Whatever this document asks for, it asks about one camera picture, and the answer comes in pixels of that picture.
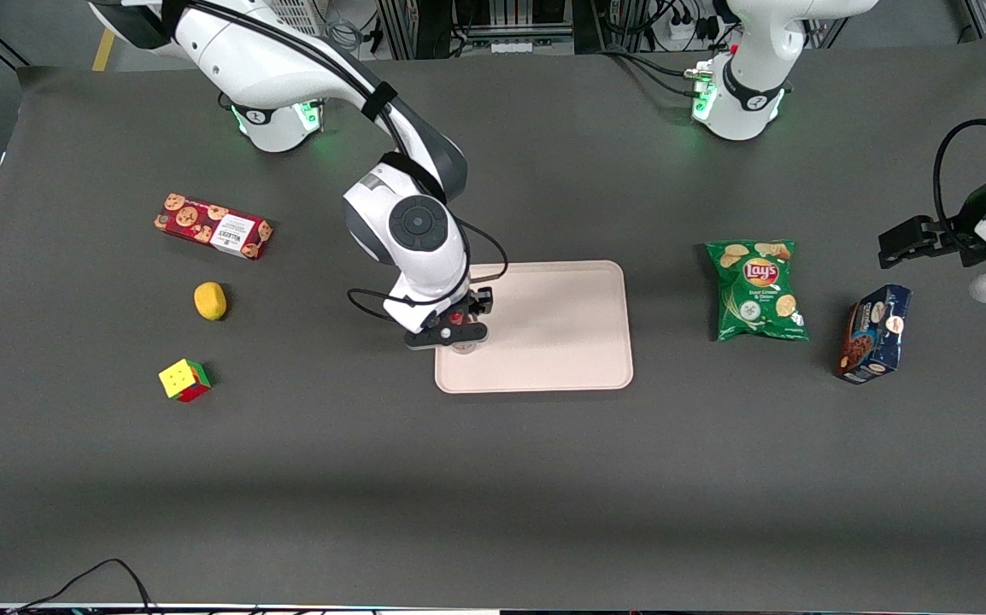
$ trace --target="potato chip bag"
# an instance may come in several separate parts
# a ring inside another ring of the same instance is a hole
[[[789,287],[794,242],[712,242],[705,248],[720,277],[717,342],[746,332],[778,339],[808,339],[805,318]]]

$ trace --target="box label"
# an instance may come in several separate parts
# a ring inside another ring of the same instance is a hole
[[[246,258],[243,254],[243,246],[246,245],[252,230],[254,230],[254,221],[240,218],[235,214],[227,214],[216,225],[210,243],[212,248]]]

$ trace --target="table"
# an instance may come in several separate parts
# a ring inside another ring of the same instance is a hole
[[[262,155],[199,74],[26,71],[0,171],[0,600],[119,556],[161,602],[986,612],[986,305],[954,258],[877,267],[878,233],[931,211],[939,140],[986,116],[986,39],[808,52],[752,143],[609,58],[375,70],[469,155],[454,211],[514,260],[625,269],[634,382],[447,396],[353,310],[346,288],[395,276],[342,222],[389,147],[355,110]],[[961,202],[986,132],[947,164]],[[172,190],[274,220],[270,252],[157,232]],[[712,342],[695,246],[733,237],[798,242],[813,342]],[[209,279],[223,323],[192,308]],[[902,372],[854,388],[830,372],[845,310],[888,281],[915,292]],[[216,381],[188,406],[155,375],[184,356]],[[133,596],[108,573],[70,598]]]

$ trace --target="cable strap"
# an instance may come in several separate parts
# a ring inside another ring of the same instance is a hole
[[[390,83],[380,81],[379,85],[375,86],[375,91],[372,92],[372,95],[367,98],[367,102],[364,102],[364,106],[360,109],[360,112],[364,114],[364,117],[375,121],[375,118],[379,117],[379,112],[383,110],[384,106],[387,106],[388,102],[394,101],[396,95],[398,95],[398,92],[396,92],[394,87],[390,86]]]
[[[414,182],[418,183],[418,186],[421,186],[427,195],[435,198],[443,205],[447,205],[447,195],[443,193],[443,187],[439,185],[438,180],[433,178],[433,175],[428,173],[425,167],[416,163],[412,157],[401,155],[399,152],[387,152],[384,153],[383,157],[380,157],[379,162],[406,173],[414,179]]]

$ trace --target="red cookie box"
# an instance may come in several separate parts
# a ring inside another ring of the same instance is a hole
[[[170,192],[155,227],[184,240],[211,246],[251,261],[266,252],[273,227],[264,218]]]

